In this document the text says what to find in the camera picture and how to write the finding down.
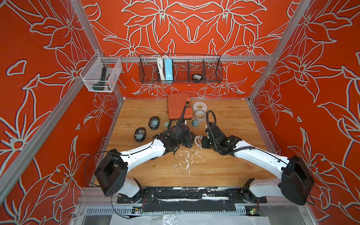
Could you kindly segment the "black round zip pouch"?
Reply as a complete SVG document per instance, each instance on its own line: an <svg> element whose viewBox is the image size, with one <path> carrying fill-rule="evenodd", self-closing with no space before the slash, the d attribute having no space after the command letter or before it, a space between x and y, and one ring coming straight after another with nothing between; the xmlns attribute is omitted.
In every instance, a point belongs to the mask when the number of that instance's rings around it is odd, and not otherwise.
<svg viewBox="0 0 360 225"><path fill-rule="evenodd" d="M146 130L144 127L139 127L135 130L134 139L138 143L142 143L146 139Z"/></svg>

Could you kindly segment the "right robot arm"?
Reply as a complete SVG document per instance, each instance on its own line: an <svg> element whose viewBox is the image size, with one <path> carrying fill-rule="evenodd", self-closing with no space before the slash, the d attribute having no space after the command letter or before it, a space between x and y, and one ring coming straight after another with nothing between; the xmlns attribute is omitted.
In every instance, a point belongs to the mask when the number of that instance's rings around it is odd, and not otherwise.
<svg viewBox="0 0 360 225"><path fill-rule="evenodd" d="M250 181L248 190L255 197L285 197L297 205L305 205L315 184L312 173L298 156L283 157L257 148L236 136L226 136L211 123L202 138L202 148L213 149L222 156L249 161L271 174L275 179Z"/></svg>

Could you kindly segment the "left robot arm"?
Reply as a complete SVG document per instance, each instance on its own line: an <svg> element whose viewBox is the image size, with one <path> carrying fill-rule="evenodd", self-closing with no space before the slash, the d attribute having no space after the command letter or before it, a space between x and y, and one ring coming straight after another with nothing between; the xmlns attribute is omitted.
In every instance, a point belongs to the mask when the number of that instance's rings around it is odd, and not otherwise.
<svg viewBox="0 0 360 225"><path fill-rule="evenodd" d="M185 123L177 123L172 128L157 134L153 140L138 148L118 152L110 150L95 169L95 177L105 197L118 193L129 198L137 198L141 186L136 179L127 174L135 167L168 153L175 153L184 146L192 148L195 135Z"/></svg>

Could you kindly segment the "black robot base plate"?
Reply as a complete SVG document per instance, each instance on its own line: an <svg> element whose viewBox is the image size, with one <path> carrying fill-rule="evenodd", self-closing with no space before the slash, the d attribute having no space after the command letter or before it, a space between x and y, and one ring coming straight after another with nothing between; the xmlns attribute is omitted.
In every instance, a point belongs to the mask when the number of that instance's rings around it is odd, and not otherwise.
<svg viewBox="0 0 360 225"><path fill-rule="evenodd" d="M138 204L144 213L211 212L249 214L250 208L267 203L241 187L144 187L136 202L119 194L118 204Z"/></svg>

